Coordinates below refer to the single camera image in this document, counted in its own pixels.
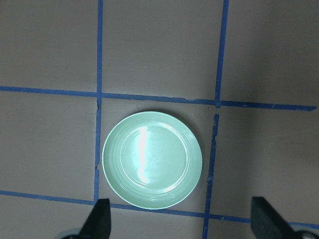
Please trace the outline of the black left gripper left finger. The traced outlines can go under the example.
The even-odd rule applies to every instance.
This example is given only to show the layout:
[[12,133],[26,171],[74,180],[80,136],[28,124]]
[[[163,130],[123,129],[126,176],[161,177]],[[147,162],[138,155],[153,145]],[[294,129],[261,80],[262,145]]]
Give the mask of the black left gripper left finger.
[[99,199],[81,228],[80,239],[108,239],[111,234],[110,200]]

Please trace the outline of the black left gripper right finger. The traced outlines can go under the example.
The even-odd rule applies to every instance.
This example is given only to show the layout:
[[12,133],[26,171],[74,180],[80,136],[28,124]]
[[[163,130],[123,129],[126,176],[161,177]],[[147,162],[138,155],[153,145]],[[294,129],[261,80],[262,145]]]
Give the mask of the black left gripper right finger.
[[291,226],[264,197],[252,197],[250,227],[257,239],[297,239]]

